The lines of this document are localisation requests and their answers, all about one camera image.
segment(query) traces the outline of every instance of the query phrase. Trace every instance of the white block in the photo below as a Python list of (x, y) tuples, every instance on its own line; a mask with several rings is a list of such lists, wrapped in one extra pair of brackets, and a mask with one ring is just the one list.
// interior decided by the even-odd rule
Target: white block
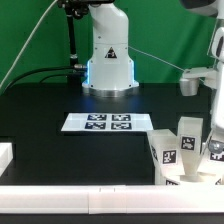
[(160, 169), (163, 176), (184, 175), (184, 167), (177, 137), (151, 136), (150, 147), (156, 169)]
[(181, 117), (178, 124), (179, 148), (186, 175), (196, 175), (200, 162), (203, 119)]
[(198, 167), (198, 172), (210, 174), (223, 174), (224, 173), (224, 152), (221, 154), (214, 154), (205, 149), (202, 154), (202, 159)]

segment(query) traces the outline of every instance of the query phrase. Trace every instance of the white border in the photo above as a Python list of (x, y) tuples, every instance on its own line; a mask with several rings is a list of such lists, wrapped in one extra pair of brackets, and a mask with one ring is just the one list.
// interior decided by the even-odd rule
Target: white border
[(223, 186), (6, 186), (0, 213), (224, 212)]

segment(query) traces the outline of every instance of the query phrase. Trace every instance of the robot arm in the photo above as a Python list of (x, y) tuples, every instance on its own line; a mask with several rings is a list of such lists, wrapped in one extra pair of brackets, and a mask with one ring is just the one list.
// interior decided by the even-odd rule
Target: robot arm
[(218, 60), (217, 69), (196, 68), (186, 70), (180, 80), (183, 95), (194, 95), (197, 89), (196, 80), (205, 79), (207, 86), (216, 89), (217, 93), (212, 108), (211, 135), (208, 139), (208, 148), (212, 153), (224, 151), (224, 1), (223, 0), (181, 0), (185, 8), (190, 11), (215, 16), (219, 20), (211, 41), (210, 51)]

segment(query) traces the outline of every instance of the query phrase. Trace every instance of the white cable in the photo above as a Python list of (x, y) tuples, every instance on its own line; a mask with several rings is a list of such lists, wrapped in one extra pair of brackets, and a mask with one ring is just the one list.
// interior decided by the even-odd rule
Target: white cable
[(15, 61), (13, 62), (11, 68), (9, 69), (9, 71), (6, 73), (4, 79), (2, 80), (1, 84), (0, 84), (0, 91), (4, 85), (4, 83), (6, 82), (6, 80), (9, 78), (10, 74), (12, 73), (13, 69), (15, 68), (17, 62), (19, 61), (20, 57), (22, 56), (23, 52), (25, 51), (26, 47), (28, 46), (28, 44), (30, 43), (32, 37), (34, 36), (34, 34), (36, 33), (37, 29), (39, 28), (40, 24), (42, 23), (42, 21), (44, 20), (44, 18), (46, 17), (46, 15), (48, 14), (48, 12), (53, 8), (53, 6), (56, 4), (58, 0), (54, 0), (50, 6), (47, 8), (47, 10), (44, 12), (44, 14), (41, 16), (41, 18), (39, 19), (38, 23), (36, 24), (36, 26), (34, 27), (33, 31), (31, 32), (30, 36), (28, 37), (27, 41), (25, 42), (25, 44), (23, 45), (22, 49), (20, 50), (18, 56), (16, 57)]
[(133, 51), (136, 51), (136, 52), (141, 53), (141, 54), (144, 54), (144, 55), (146, 55), (146, 56), (148, 56), (148, 57), (154, 58), (154, 59), (156, 59), (156, 60), (158, 60), (158, 61), (161, 61), (161, 62), (163, 62), (163, 63), (165, 63), (165, 64), (167, 64), (167, 65), (170, 65), (170, 66), (172, 66), (172, 67), (174, 67), (174, 68), (176, 68), (176, 69), (178, 69), (178, 70), (184, 72), (184, 69), (183, 69), (183, 68), (180, 68), (180, 67), (178, 67), (178, 66), (176, 66), (176, 65), (174, 65), (174, 64), (171, 64), (171, 63), (169, 63), (169, 62), (167, 62), (167, 61), (165, 61), (165, 60), (163, 60), (163, 59), (161, 59), (161, 58), (159, 58), (159, 57), (156, 57), (156, 56), (154, 56), (154, 55), (152, 55), (152, 54), (145, 53), (145, 52), (140, 51), (140, 50), (138, 50), (138, 49), (136, 49), (136, 48), (134, 48), (134, 47), (131, 47), (131, 46), (128, 46), (128, 47), (129, 47), (131, 50), (133, 50)]

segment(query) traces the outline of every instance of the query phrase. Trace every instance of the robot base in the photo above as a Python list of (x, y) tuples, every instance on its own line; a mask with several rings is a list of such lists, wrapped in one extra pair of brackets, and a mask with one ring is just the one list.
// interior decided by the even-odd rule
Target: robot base
[(83, 85), (83, 93), (99, 97), (123, 97), (127, 95), (138, 94), (139, 90), (138, 87), (139, 85), (124, 90), (100, 90), (100, 89), (93, 89), (91, 87), (85, 87)]

